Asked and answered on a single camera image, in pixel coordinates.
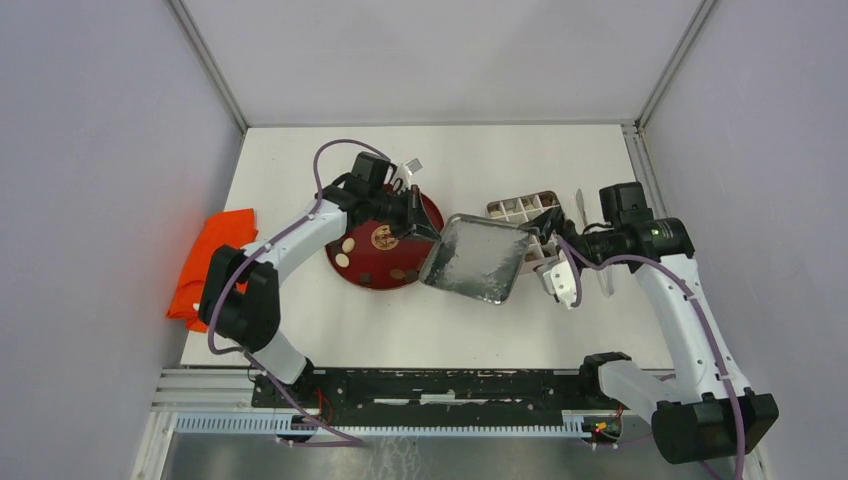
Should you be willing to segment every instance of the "folded orange cloth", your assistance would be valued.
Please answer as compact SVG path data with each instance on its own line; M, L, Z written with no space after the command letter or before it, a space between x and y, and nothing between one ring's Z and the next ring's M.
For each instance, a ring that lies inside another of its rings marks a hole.
M255 216L252 208L212 215L188 254L177 291L166 314L168 318L185 319L186 328L205 332L206 325L197 317L194 305L200 303L203 285L209 271L212 254L221 245L241 248L256 240Z

